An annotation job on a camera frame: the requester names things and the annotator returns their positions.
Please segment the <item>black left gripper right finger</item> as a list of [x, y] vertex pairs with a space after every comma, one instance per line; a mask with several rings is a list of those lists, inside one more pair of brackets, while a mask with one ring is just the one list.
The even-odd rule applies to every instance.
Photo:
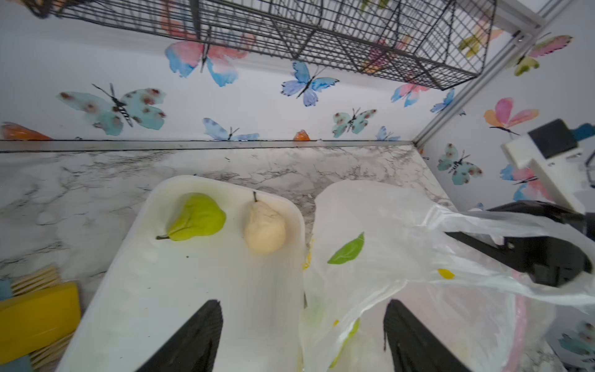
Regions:
[[396, 372], [469, 372], [404, 305], [392, 299], [383, 321], [384, 350], [390, 351]]

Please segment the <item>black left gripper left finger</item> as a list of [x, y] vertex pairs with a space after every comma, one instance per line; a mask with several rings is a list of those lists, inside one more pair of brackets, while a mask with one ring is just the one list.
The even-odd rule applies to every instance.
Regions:
[[211, 372], [223, 331], [220, 302], [208, 300], [138, 372]]

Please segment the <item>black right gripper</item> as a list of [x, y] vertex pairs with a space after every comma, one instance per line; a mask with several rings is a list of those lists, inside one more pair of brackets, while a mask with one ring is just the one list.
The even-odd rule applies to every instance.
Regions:
[[[488, 209], [540, 216], [567, 224], [594, 240], [594, 214], [580, 214], [543, 201], [514, 201]], [[527, 273], [539, 285], [559, 288], [582, 272], [593, 268], [591, 260], [577, 246], [553, 237], [505, 237], [500, 245], [485, 243], [464, 232], [447, 232], [451, 238], [480, 251], [515, 271]]]

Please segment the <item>white lemon print plastic bag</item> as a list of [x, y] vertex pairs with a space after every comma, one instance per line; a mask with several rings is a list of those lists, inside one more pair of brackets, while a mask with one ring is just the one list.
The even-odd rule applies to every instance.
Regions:
[[473, 337], [494, 326], [510, 345], [517, 296], [557, 305], [591, 305], [594, 277], [580, 274], [560, 289], [537, 285], [455, 233], [488, 237], [552, 237], [589, 258], [594, 243], [571, 226], [514, 212], [454, 212], [409, 188], [341, 181], [315, 200], [304, 269], [306, 308], [300, 336], [304, 367], [326, 371], [352, 328], [372, 308], [406, 298], [436, 316], [443, 332]]

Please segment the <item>pink apple print plastic bag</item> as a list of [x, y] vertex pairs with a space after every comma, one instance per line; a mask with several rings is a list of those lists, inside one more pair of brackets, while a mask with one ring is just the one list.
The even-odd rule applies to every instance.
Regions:
[[515, 297], [515, 316], [516, 323], [514, 327], [513, 344], [508, 355], [508, 361], [503, 368], [503, 372], [515, 372], [525, 353], [525, 337], [528, 324], [527, 304], [525, 297], [520, 295]]

